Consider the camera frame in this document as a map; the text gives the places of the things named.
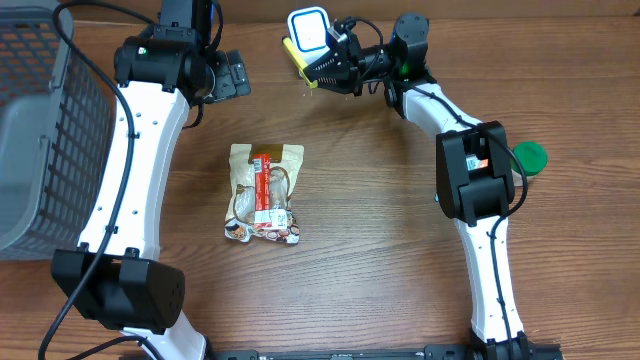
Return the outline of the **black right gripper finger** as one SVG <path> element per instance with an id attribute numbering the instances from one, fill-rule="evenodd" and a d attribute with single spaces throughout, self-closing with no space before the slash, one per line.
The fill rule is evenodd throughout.
<path id="1" fill-rule="evenodd" d="M 345 67 L 337 52 L 329 52 L 303 70 L 310 81 L 337 83 L 345 79 Z"/>
<path id="2" fill-rule="evenodd" d="M 320 89 L 339 94 L 354 94 L 357 91 L 355 83 L 349 80 L 336 81 L 335 79 L 319 79 L 317 85 Z"/>

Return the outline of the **yellow highlighter pen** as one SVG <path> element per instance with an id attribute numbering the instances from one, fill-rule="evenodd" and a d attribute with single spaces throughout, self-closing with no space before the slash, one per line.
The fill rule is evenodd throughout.
<path id="1" fill-rule="evenodd" d="M 311 81 L 307 75 L 304 73 L 304 70 L 307 68 L 308 64 L 304 57 L 301 55 L 301 52 L 297 49 L 297 47 L 293 44 L 290 37 L 282 38 L 282 45 L 286 54 L 289 56 L 291 61 L 294 63 L 297 68 L 301 78 L 305 81 L 306 85 L 310 89 L 314 89 L 318 87 L 318 81 Z"/>

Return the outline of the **beige brown snack pouch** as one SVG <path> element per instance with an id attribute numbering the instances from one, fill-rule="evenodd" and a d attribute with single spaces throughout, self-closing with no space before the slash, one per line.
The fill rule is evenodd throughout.
<path id="1" fill-rule="evenodd" d="M 254 223 L 255 172 L 253 159 L 257 154 L 269 154 L 271 167 L 282 167 L 288 175 L 289 192 L 285 230 L 266 230 Z M 290 144 L 233 144 L 230 149 L 230 183 L 232 196 L 225 218 L 224 234 L 242 243 L 252 238 L 296 245 L 300 239 L 300 227 L 291 207 L 291 197 L 304 158 L 304 147 Z"/>

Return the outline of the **small orange snack box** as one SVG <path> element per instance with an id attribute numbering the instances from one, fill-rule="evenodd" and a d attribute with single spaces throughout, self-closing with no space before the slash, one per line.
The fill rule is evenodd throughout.
<path id="1" fill-rule="evenodd" d="M 469 155 L 466 157 L 466 165 L 469 171 L 475 171 L 487 168 L 489 165 L 489 160 L 479 159 L 476 155 Z"/>

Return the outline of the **green lidded beige jar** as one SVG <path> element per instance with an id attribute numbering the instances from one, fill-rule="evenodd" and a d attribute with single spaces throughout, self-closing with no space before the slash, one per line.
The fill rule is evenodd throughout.
<path id="1" fill-rule="evenodd" d="M 548 164 L 548 154 L 539 143 L 529 141 L 518 144 L 513 153 L 522 165 L 525 177 L 530 182 Z"/>

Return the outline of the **red stick snack packet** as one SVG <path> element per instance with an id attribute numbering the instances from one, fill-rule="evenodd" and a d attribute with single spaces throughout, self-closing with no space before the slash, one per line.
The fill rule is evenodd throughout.
<path id="1" fill-rule="evenodd" d="M 266 230 L 285 230 L 289 192 L 287 172 L 280 166 L 271 167 L 269 154 L 257 154 L 253 159 L 255 172 L 254 223 Z"/>

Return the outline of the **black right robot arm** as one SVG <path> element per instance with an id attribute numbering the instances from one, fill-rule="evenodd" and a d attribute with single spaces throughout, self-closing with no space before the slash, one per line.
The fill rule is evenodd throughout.
<path id="1" fill-rule="evenodd" d="M 359 17 L 330 20 L 321 7 L 289 14 L 290 54 L 311 88 L 359 96 L 383 84 L 388 107 L 435 140 L 436 195 L 462 239 L 472 295 L 469 359 L 533 359 L 516 309 L 508 261 L 508 218 L 526 196 L 515 192 L 520 164 L 504 127 L 464 113 L 426 64 L 429 20 L 405 13 L 390 38 L 361 46 Z"/>

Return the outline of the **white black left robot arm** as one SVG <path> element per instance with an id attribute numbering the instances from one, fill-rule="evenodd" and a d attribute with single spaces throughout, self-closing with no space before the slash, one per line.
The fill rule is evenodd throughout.
<path id="1" fill-rule="evenodd" d="M 96 204 L 76 247 L 53 257 L 66 308 L 150 359 L 214 357 L 183 312 L 183 272 L 159 260 L 159 221 L 190 111 L 251 91 L 240 53 L 219 47 L 223 23 L 216 1 L 166 1 L 116 50 L 104 79 L 117 100 L 115 127 Z"/>

